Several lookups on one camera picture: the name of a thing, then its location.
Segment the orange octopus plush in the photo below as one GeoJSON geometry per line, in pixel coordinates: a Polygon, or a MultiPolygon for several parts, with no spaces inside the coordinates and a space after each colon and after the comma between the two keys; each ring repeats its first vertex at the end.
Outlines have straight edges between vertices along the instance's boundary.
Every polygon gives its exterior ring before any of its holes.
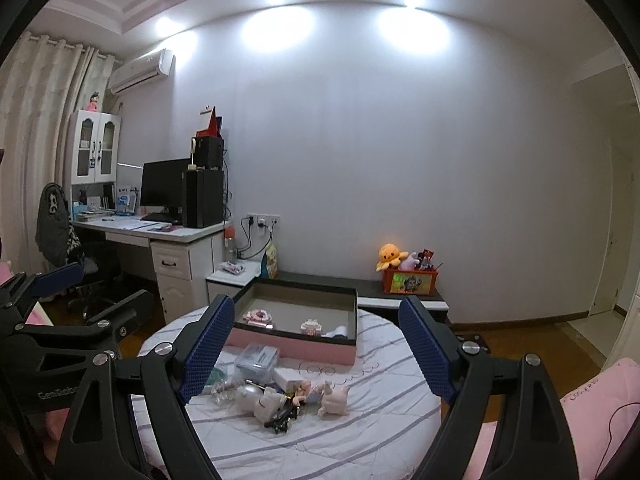
{"type": "Polygon", "coordinates": [[[408,255],[408,252],[403,252],[396,245],[387,243],[378,251],[378,262],[376,263],[375,270],[382,272],[387,270],[390,266],[392,268],[397,268],[405,259],[408,258],[408,255]]]}

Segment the white small box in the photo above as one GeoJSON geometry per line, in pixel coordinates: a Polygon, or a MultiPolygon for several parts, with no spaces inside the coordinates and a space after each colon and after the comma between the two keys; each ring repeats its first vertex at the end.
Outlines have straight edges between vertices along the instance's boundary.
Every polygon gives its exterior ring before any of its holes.
{"type": "Polygon", "coordinates": [[[300,384],[305,380],[298,370],[288,367],[276,367],[272,372],[273,382],[285,393],[296,393],[300,384]]]}

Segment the pink haired doll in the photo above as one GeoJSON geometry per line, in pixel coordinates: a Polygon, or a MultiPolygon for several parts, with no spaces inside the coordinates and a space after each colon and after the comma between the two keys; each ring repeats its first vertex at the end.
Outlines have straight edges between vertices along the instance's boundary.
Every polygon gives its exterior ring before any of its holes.
{"type": "Polygon", "coordinates": [[[303,380],[297,387],[292,403],[296,408],[318,404],[318,415],[343,416],[347,413],[349,387],[337,387],[330,382],[313,384],[303,380]]]}

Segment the white air conditioner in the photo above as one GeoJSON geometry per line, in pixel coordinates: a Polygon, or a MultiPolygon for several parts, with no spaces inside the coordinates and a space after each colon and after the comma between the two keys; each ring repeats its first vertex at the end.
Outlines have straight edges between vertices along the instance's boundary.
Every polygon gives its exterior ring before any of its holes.
{"type": "Polygon", "coordinates": [[[111,74],[108,90],[114,96],[156,78],[166,78],[174,65],[175,55],[162,49],[125,63],[111,74]]]}

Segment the clear plastic box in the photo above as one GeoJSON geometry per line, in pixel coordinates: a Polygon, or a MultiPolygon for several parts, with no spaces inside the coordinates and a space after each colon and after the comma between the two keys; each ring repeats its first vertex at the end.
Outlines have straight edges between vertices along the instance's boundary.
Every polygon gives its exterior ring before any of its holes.
{"type": "Polygon", "coordinates": [[[235,359],[234,376],[256,384],[270,384],[279,359],[278,348],[252,342],[235,359]]]}

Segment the wall power socket strip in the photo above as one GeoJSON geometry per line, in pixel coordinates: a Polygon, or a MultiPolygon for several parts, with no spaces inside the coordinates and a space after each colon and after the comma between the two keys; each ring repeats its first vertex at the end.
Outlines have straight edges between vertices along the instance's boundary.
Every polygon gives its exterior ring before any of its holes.
{"type": "Polygon", "coordinates": [[[258,229],[273,230],[280,223],[278,214],[248,214],[251,226],[257,226],[258,229]]]}

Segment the clear glass perfume bottle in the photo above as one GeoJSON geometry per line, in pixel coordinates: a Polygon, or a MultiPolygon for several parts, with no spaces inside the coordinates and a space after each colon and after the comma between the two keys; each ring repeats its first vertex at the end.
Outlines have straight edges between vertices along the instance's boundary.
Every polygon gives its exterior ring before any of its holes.
{"type": "Polygon", "coordinates": [[[210,396],[212,400],[219,405],[233,403],[238,388],[239,383],[232,378],[219,379],[213,383],[210,396]]]}

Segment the white desk with drawers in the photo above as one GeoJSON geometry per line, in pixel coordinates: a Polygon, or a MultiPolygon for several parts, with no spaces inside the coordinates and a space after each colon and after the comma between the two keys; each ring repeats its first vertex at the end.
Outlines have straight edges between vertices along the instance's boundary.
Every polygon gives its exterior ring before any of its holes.
{"type": "Polygon", "coordinates": [[[75,221],[73,226],[82,235],[98,234],[113,244],[126,272],[157,284],[167,323],[208,305],[206,278],[222,261],[224,222],[191,229],[111,216],[75,221]]]}

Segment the purple plush toy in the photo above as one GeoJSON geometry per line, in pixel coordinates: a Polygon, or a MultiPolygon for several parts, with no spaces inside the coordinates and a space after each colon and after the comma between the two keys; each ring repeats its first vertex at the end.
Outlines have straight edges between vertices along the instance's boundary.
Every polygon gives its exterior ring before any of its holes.
{"type": "Polygon", "coordinates": [[[422,263],[422,254],[420,252],[412,252],[407,258],[398,266],[401,271],[414,271],[420,269],[422,263]]]}

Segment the white astronaut figurine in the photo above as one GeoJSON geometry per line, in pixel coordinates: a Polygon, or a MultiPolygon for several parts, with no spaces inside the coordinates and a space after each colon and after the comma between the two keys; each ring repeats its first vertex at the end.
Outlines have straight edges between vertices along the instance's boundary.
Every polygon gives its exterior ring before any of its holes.
{"type": "Polygon", "coordinates": [[[253,414],[262,424],[268,424],[284,407],[286,396],[270,387],[260,388],[258,385],[245,384],[236,390],[235,407],[243,412],[253,414]]]}

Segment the red paper bag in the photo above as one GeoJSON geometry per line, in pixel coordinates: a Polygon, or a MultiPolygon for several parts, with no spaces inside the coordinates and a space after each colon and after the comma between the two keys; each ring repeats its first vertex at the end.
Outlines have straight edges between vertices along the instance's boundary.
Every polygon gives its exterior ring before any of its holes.
{"type": "Polygon", "coordinates": [[[220,137],[221,117],[217,115],[216,107],[206,106],[198,114],[197,136],[220,137]]]}

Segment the black eiffel tower model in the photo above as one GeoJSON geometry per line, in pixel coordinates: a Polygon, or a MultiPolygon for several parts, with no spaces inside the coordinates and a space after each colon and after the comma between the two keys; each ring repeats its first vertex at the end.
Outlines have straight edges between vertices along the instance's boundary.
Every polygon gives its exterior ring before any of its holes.
{"type": "Polygon", "coordinates": [[[300,404],[304,401],[304,396],[284,396],[283,394],[268,396],[268,417],[264,427],[272,429],[276,434],[287,432],[288,423],[297,418],[300,404]]]}

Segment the white wall cabinet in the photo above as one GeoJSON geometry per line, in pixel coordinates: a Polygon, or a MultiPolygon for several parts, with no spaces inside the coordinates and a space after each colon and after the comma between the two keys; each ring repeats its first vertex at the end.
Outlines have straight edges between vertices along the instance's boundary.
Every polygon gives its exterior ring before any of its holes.
{"type": "Polygon", "coordinates": [[[64,182],[67,186],[115,183],[120,117],[78,110],[70,116],[64,182]]]}

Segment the blue yellow snack bag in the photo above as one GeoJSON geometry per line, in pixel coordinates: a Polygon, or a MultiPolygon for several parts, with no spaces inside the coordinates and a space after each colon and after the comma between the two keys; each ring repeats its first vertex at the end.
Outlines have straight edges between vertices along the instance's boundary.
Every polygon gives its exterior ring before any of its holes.
{"type": "Polygon", "coordinates": [[[269,243],[262,254],[262,278],[275,278],[278,274],[278,251],[273,243],[269,243]]]}

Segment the beige curtain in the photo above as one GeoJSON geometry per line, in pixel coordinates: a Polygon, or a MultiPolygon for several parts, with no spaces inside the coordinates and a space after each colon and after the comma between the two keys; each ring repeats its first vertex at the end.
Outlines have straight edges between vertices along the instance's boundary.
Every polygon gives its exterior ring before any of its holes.
{"type": "Polygon", "coordinates": [[[104,96],[116,58],[23,32],[1,65],[1,245],[13,269],[46,267],[36,245],[39,197],[63,182],[70,116],[104,96]]]}

